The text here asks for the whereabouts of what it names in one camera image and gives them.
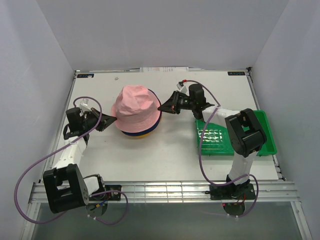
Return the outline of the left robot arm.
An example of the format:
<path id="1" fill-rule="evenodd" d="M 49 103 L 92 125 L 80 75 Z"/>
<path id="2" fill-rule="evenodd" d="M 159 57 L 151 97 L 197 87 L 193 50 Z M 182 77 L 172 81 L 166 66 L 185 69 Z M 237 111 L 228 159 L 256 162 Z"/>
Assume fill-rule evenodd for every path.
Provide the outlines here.
<path id="1" fill-rule="evenodd" d="M 90 196 L 100 200 L 106 195 L 102 177 L 99 174 L 83 177 L 79 164 L 89 143 L 88 131 L 102 132 L 117 120 L 93 107 L 70 108 L 66 117 L 68 124 L 63 129 L 63 139 L 69 146 L 62 150 L 55 166 L 43 174 L 49 207 L 54 214 L 86 206 Z"/>

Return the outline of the yellow bucket hat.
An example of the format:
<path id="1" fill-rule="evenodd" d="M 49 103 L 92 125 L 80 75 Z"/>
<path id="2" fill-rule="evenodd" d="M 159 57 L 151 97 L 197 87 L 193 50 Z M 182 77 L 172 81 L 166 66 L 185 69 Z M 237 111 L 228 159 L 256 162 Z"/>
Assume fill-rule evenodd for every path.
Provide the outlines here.
<path id="1" fill-rule="evenodd" d="M 145 130 L 145 131 L 141 131 L 141 132 L 136 132 L 136 133 L 129 133 L 129 132 L 126 132 L 125 134 L 129 137 L 132 137 L 132 138 L 144 138 L 144 137 L 147 137 L 149 136 L 153 131 L 150 130 Z"/>

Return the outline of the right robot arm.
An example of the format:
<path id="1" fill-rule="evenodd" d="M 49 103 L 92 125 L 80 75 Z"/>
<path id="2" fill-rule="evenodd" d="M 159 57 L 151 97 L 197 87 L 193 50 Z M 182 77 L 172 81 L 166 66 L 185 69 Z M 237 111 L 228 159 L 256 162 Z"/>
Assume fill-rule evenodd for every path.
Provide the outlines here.
<path id="1" fill-rule="evenodd" d="M 192 80 L 188 94 L 174 91 L 158 110 L 174 115 L 180 114 L 181 110 L 190 110 L 197 120 L 204 122 L 205 127 L 212 123 L 227 130 L 234 151 L 233 162 L 225 183 L 214 183 L 205 178 L 210 183 L 207 193 L 212 199 L 242 198 L 247 191 L 257 195 L 258 190 L 250 183 L 254 177 L 251 167 L 255 156 L 267 142 L 266 133 L 252 109 L 228 110 L 222 108 L 218 101 L 209 103 L 205 97 L 206 91 L 207 87 Z"/>

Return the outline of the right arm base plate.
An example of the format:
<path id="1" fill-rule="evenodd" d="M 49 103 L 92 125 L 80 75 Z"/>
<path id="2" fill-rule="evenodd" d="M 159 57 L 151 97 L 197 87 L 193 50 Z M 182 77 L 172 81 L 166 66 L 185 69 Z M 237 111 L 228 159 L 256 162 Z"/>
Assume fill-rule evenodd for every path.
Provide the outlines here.
<path id="1" fill-rule="evenodd" d="M 254 185 L 248 182 L 238 185 L 232 183 L 226 186 L 210 185 L 209 190 L 204 193 L 210 195 L 211 200 L 237 200 L 244 197 L 246 200 L 254 200 L 256 198 Z"/>

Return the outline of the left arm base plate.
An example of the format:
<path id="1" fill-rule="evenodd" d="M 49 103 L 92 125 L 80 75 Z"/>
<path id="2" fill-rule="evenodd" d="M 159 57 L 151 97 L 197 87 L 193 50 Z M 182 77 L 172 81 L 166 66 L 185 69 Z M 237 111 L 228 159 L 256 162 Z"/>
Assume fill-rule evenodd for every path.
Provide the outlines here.
<path id="1" fill-rule="evenodd" d="M 111 192 L 113 190 L 121 191 L 122 186 L 121 185 L 105 185 L 103 187 L 100 187 L 97 191 L 95 191 L 93 194 L 97 194 L 103 191 L 109 191 L 108 193 L 100 194 L 91 196 L 89 198 L 90 201 L 119 201 L 121 199 L 121 194 L 118 192 Z"/>

